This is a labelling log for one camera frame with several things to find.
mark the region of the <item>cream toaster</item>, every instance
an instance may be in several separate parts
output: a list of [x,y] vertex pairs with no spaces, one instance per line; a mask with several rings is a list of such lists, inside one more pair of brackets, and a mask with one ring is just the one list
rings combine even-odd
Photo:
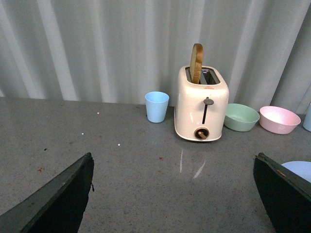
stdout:
[[199,84],[190,79],[190,67],[178,74],[178,100],[174,110],[176,133],[191,141],[214,141],[222,136],[229,89],[220,73],[202,66]]

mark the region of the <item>plastic cup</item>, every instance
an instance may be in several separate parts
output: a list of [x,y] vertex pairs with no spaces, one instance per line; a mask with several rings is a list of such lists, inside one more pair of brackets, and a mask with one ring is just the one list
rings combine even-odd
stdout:
[[303,122],[303,128],[311,132],[311,104],[307,111],[305,121]]
[[145,95],[147,118],[153,123],[164,121],[169,95],[159,91],[149,92]]

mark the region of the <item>toaster slot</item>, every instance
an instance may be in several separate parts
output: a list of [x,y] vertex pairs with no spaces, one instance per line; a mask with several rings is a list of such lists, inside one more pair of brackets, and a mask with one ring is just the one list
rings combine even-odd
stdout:
[[[189,67],[186,68],[186,76],[187,76],[188,82],[191,83],[190,68]],[[212,69],[202,68],[199,84],[201,84],[201,85],[216,85],[219,83],[220,83],[220,81]]]
[[202,69],[200,80],[205,80],[206,85],[216,85],[220,83],[215,72],[208,68]]

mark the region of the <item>toaster lever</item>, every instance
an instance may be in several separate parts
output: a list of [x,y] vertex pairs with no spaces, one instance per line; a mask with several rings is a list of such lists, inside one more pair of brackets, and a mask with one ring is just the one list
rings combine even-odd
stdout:
[[209,97],[206,97],[206,99],[203,100],[203,103],[205,104],[205,108],[204,108],[204,113],[203,113],[202,124],[205,124],[207,106],[208,106],[208,105],[213,105],[213,104],[214,104],[214,101],[213,101],[212,99],[210,99]]
[[206,97],[206,99],[203,101],[203,103],[205,105],[213,105],[214,104],[214,101],[208,97]]

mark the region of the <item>table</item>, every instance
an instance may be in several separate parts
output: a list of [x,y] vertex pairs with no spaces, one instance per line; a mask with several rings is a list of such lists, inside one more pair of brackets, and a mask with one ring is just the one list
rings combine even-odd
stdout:
[[154,124],[144,105],[0,98],[0,131],[0,214],[92,153],[80,233],[274,232],[255,156],[311,161],[302,123],[287,135],[224,126],[219,140],[196,143],[176,134],[173,107]]

